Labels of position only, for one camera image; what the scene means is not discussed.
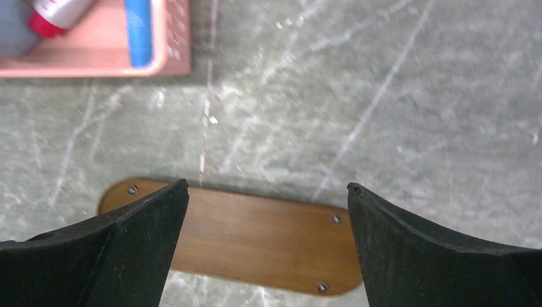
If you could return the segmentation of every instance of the wood grain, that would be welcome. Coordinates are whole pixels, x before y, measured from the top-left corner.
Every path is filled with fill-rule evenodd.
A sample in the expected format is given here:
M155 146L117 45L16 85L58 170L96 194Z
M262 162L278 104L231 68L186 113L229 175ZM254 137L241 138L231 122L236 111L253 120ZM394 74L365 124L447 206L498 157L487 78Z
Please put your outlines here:
M103 214L167 185L133 178L102 198ZM130 195L128 187L139 192ZM338 295L362 281L345 209L189 188L188 211L171 268L313 295ZM339 214L342 221L332 222ZM317 286L326 282L321 293Z

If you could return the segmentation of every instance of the pink container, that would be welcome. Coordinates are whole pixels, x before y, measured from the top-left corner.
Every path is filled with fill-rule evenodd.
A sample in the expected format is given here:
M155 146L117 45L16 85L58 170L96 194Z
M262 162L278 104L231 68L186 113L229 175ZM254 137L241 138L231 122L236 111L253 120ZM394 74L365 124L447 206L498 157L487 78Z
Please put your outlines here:
M81 22L65 36L43 39L24 57L0 57L0 77L145 77L189 74L189 0L150 1L153 60L148 67L132 68L130 65L123 0L98 0Z

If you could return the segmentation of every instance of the blue marker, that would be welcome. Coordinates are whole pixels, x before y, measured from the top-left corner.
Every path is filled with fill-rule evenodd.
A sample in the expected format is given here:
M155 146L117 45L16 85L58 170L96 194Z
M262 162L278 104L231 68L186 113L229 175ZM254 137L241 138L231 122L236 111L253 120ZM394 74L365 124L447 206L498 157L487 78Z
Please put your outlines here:
M130 62L134 68L149 65L153 57L151 0L125 0Z

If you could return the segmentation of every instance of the screw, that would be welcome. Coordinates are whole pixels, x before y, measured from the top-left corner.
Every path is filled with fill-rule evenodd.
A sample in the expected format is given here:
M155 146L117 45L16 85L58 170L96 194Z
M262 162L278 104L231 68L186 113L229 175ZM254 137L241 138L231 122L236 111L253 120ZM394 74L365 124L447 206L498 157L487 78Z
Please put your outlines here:
M343 217L340 214L334 214L331 216L331 223L334 223L335 225L341 224L343 221Z
M321 281L318 286L316 287L316 289L320 292L320 293L325 293L327 292L327 290L329 289L329 285L325 282L325 281Z
M136 195L137 192L139 192L139 189L137 188L137 185L135 185L135 184L130 184L130 186L128 187L128 194L130 194L130 195Z

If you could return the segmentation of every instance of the blue object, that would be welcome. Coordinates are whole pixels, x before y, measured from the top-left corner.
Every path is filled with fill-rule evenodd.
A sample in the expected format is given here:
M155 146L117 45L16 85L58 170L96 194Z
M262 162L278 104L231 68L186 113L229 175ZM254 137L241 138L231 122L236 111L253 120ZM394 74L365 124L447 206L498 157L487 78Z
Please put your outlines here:
M125 0L130 63L134 68L149 65L153 57L151 0Z
M0 56L23 56L38 43L26 23L31 12L21 0L0 0Z

